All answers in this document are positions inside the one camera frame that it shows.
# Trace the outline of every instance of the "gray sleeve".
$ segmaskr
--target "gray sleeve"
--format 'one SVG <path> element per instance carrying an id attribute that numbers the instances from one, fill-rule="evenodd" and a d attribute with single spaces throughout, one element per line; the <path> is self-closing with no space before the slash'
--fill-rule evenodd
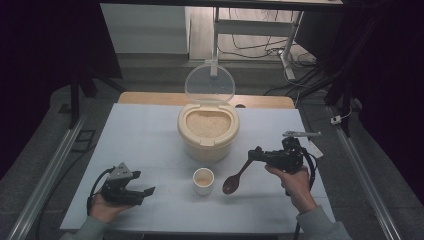
<path id="1" fill-rule="evenodd" d="M 60 240 L 102 240 L 108 224 L 90 216 L 75 234 L 66 233 Z"/>
<path id="2" fill-rule="evenodd" d="M 309 240 L 351 240 L 343 223 L 331 222 L 321 206 L 296 217 Z"/>

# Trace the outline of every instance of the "hand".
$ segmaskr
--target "hand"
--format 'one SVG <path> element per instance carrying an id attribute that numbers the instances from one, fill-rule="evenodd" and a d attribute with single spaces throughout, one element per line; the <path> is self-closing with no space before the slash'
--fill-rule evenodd
<path id="1" fill-rule="evenodd" d="M 265 165 L 265 169 L 280 178 L 281 186 L 290 194 L 291 201 L 300 214 L 309 212 L 317 207 L 310 192 L 307 167 L 302 166 L 298 172 L 293 174 L 285 173 L 270 165 Z"/>
<path id="2" fill-rule="evenodd" d="M 120 212 L 134 205 L 116 205 L 108 203 L 99 192 L 94 196 L 90 216 L 104 223 L 111 223 Z"/>

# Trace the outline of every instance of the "open lid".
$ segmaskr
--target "open lid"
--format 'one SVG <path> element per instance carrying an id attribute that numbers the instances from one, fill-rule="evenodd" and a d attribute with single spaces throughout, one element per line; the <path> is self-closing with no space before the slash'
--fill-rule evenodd
<path id="1" fill-rule="evenodd" d="M 228 102 L 235 94 L 234 79 L 225 68 L 204 64 L 187 76 L 185 92 L 195 102 Z"/>

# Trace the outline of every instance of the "ladle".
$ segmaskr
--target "ladle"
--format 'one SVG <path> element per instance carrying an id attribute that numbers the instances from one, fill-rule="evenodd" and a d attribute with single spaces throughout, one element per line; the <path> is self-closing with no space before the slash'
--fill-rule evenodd
<path id="1" fill-rule="evenodd" d="M 247 160 L 247 162 L 243 165 L 239 173 L 237 173 L 236 175 L 230 176 L 225 180 L 224 185 L 222 185 L 222 191 L 225 194 L 229 195 L 237 190 L 238 185 L 240 183 L 241 174 L 244 172 L 244 170 L 246 170 L 246 168 L 252 162 L 253 160 Z"/>

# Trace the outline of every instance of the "wooden floor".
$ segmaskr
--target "wooden floor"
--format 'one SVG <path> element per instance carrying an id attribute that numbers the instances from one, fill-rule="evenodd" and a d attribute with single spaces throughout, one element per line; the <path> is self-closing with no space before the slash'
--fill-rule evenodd
<path id="1" fill-rule="evenodd" d="M 214 8 L 190 7 L 190 60 L 205 60 L 212 57 Z M 220 8 L 220 19 L 291 22 L 292 11 Z M 218 59 L 236 61 L 280 61 L 275 52 L 265 56 L 270 49 L 285 46 L 285 37 L 246 36 L 220 34 L 218 37 Z M 293 45 L 294 58 L 306 51 Z"/>

